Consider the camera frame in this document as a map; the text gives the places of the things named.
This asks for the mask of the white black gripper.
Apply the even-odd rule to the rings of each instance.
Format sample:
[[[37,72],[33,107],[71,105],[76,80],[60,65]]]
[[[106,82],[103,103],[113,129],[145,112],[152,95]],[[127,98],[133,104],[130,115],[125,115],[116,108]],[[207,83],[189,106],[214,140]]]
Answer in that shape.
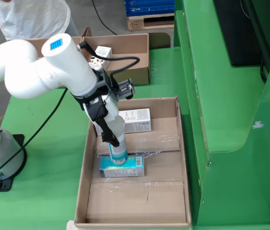
[[[119,113],[118,102],[113,95],[94,95],[89,97],[80,96],[79,104],[91,121],[101,127],[102,141],[119,147],[119,141],[107,125],[106,121],[113,121]]]

